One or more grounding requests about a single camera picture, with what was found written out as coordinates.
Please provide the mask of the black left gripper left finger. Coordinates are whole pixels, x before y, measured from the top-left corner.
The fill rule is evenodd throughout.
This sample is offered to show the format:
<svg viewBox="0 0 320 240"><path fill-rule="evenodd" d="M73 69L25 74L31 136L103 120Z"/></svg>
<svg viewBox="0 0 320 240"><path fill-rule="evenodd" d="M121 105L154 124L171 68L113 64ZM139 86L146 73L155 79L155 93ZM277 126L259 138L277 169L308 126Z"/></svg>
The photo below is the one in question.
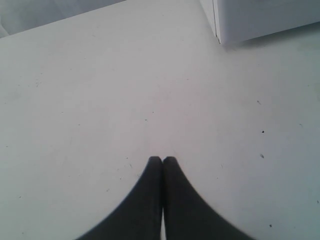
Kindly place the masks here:
<svg viewBox="0 0 320 240"><path fill-rule="evenodd" d="M163 163L151 156L125 199L81 240L159 240L163 214Z"/></svg>

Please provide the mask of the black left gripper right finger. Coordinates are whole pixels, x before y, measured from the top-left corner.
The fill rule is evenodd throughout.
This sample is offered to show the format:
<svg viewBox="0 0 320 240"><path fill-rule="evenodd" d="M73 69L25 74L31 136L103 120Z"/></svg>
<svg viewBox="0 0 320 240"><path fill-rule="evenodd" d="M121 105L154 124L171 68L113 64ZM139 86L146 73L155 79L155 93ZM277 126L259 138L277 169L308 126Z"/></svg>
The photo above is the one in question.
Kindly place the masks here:
<svg viewBox="0 0 320 240"><path fill-rule="evenodd" d="M251 240L196 192L177 159L163 160L163 211L168 240Z"/></svg>

